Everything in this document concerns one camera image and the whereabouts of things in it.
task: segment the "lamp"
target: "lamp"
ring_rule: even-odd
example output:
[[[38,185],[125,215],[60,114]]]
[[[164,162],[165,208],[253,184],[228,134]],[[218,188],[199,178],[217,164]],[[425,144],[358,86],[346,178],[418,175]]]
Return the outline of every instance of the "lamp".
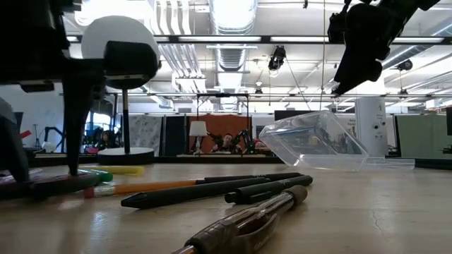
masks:
[[[191,137],[196,137],[196,152],[195,154],[201,153],[201,137],[207,136],[207,128],[205,121],[192,121],[190,125]]]

